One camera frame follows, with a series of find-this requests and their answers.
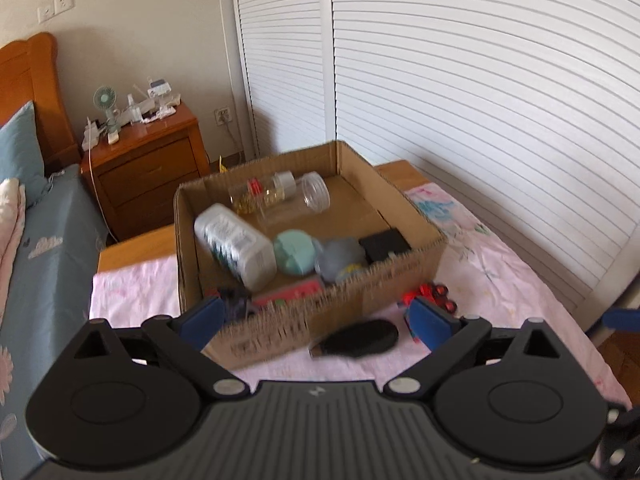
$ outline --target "white closet door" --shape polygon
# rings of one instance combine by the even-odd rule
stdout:
[[[411,161],[589,326],[640,264],[623,251],[640,220],[640,0],[333,12],[338,138],[372,163]],[[631,278],[611,288],[620,268]]]
[[[237,0],[260,155],[325,142],[319,0]]]

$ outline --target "blue pillow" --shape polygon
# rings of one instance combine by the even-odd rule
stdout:
[[[0,128],[0,182],[6,178],[17,178],[24,184],[27,207],[37,202],[49,187],[44,178],[32,101]]]

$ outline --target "silver screw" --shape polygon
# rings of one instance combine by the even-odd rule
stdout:
[[[611,465],[618,465],[622,462],[622,459],[625,457],[624,449],[617,449],[613,453],[611,453],[611,457],[609,457],[609,463]]]
[[[609,410],[609,413],[607,413],[607,424],[613,424],[618,420],[619,416],[620,416],[620,411],[615,408],[611,408]]]
[[[414,394],[420,389],[420,383],[411,377],[398,377],[387,384],[396,394]]]
[[[220,379],[213,385],[219,395],[232,396],[244,392],[244,383],[238,379]]]

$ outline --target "drawer handle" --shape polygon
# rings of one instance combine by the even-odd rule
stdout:
[[[157,168],[155,168],[154,170],[147,171],[147,172],[146,172],[146,175],[147,175],[147,176],[149,176],[149,175],[152,175],[152,174],[154,174],[154,173],[157,173],[158,171],[162,171],[162,166],[158,166],[158,167],[157,167]]]

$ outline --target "red toy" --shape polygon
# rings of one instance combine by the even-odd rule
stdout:
[[[435,303],[453,315],[458,310],[458,305],[447,297],[448,294],[449,289],[441,283],[423,283],[417,290],[403,294],[402,303],[409,306],[415,298],[424,296],[431,303]]]

